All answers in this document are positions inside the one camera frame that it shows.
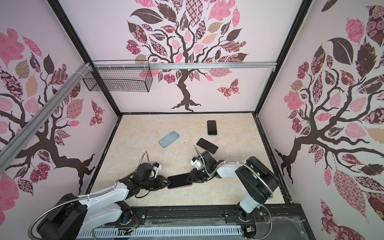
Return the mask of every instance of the floor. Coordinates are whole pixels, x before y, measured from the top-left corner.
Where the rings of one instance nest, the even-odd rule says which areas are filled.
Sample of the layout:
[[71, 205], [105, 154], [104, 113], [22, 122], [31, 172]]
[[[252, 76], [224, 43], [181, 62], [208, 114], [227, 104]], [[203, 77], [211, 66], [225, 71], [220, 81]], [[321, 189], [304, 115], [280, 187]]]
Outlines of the floor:
[[[207, 120], [216, 120], [217, 136], [207, 135]], [[172, 131], [180, 137], [162, 148], [158, 141]], [[255, 156], [273, 171], [252, 113], [124, 115], [91, 193], [110, 187], [116, 179], [131, 173], [144, 151], [148, 151], [151, 162], [162, 165], [160, 175], [190, 172], [189, 161], [197, 155], [193, 145], [200, 138], [218, 146], [212, 155], [217, 161], [245, 162]], [[146, 193], [141, 190], [139, 196]], [[225, 205], [237, 204], [246, 193], [239, 179], [215, 178], [189, 187], [164, 188], [141, 199], [131, 197], [126, 202], [130, 206]], [[275, 198], [266, 203], [283, 204], [279, 188], [274, 194]]]

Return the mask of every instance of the pink wall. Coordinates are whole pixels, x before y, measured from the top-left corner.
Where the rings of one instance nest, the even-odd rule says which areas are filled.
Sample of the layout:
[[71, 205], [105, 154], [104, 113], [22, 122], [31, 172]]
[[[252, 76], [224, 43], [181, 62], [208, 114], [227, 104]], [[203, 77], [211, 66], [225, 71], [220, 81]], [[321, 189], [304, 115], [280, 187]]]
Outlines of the pink wall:
[[[44, 0], [4, 2], [0, 21], [2, 149], [83, 61]], [[2, 239], [28, 239], [38, 215], [84, 192], [116, 120], [101, 92], [71, 91], [0, 176]]]
[[316, 239], [383, 239], [384, 6], [315, 1], [260, 114]]

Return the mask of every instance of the smartphone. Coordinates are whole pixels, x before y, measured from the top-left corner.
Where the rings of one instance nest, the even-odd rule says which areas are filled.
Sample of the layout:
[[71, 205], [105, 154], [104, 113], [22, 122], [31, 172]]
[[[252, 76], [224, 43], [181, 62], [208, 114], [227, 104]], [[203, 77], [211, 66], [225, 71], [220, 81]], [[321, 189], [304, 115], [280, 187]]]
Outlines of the smartphone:
[[207, 121], [208, 135], [217, 135], [216, 121], [208, 120]]
[[202, 139], [200, 138], [200, 140], [197, 142], [197, 145], [199, 147], [202, 147], [204, 148], [205, 150], [207, 150], [208, 152], [212, 153], [212, 154], [215, 154], [216, 150], [218, 149], [218, 146], [208, 142], [207, 140], [205, 139]]
[[186, 186], [192, 185], [191, 182], [187, 182], [188, 176], [189, 176], [189, 173], [184, 173], [184, 174], [168, 177], [167, 179], [170, 181], [170, 184], [168, 185], [168, 189], [186, 187]]

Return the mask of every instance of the wire mesh basket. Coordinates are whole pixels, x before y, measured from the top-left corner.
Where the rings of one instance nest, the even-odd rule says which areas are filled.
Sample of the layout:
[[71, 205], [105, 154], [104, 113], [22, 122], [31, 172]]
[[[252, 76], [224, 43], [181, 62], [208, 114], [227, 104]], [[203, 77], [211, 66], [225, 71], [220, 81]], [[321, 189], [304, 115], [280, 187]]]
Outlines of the wire mesh basket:
[[137, 67], [102, 65], [102, 67], [97, 66], [94, 70], [99, 73], [101, 78], [98, 78], [94, 71], [89, 72], [83, 78], [90, 91], [149, 92], [153, 80], [149, 64]]

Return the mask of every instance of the pink butterfly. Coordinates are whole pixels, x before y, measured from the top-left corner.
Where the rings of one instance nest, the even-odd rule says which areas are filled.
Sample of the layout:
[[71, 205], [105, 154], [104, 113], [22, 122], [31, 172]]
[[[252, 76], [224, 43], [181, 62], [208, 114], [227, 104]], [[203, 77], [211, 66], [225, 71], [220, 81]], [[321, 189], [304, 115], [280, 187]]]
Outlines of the pink butterfly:
[[93, 115], [93, 117], [91, 118], [91, 121], [89, 122], [90, 126], [95, 125], [96, 123], [97, 124], [102, 123], [103, 119], [100, 115], [102, 115], [103, 111], [105, 111], [101, 107], [98, 107], [93, 100], [92, 100], [92, 108], [93, 108], [93, 111], [95, 112], [95, 115]]
[[224, 96], [228, 97], [232, 95], [232, 93], [239, 93], [239, 88], [238, 88], [238, 78], [236, 78], [232, 83], [229, 88], [218, 88], [217, 90], [221, 93], [224, 93]]

